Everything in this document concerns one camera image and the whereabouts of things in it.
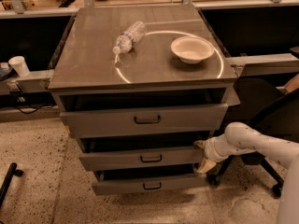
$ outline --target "white cup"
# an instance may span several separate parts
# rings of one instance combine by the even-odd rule
[[[8,63],[11,65],[12,68],[18,73],[20,77],[25,77],[29,75],[30,71],[26,64],[25,58],[22,56],[15,56],[11,58]]]

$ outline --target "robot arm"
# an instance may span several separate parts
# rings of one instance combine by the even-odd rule
[[[299,220],[298,143],[266,136],[243,123],[234,122],[226,127],[223,135],[206,141],[195,141],[194,144],[203,148],[206,155],[199,168],[200,173],[207,172],[230,155],[250,152],[259,152],[288,169],[280,198],[277,224],[292,224]]]

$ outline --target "bottom drawer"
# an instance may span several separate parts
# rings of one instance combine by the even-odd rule
[[[95,172],[96,195],[187,189],[205,185],[206,175],[197,174],[192,164]]]

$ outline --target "black handle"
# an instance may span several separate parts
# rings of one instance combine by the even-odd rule
[[[143,189],[144,190],[156,190],[156,189],[160,189],[162,187],[162,183],[159,182],[159,184],[155,187],[155,186],[152,186],[152,187],[146,187],[146,184],[143,183]]]
[[[156,157],[154,157],[154,158],[143,158],[143,156],[141,155],[140,156],[140,160],[142,161],[142,162],[158,162],[158,161],[161,161],[162,160],[162,154],[160,154],[160,156],[159,156],[159,158],[158,159],[156,159]]]
[[[134,116],[134,122],[136,124],[155,124],[160,123],[161,116],[158,115],[157,119],[138,119],[136,116]]]

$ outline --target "plastic bottle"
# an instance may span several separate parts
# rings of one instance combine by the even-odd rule
[[[142,21],[134,22],[117,38],[113,53],[119,55],[130,51],[133,45],[140,41],[146,32],[147,27]]]

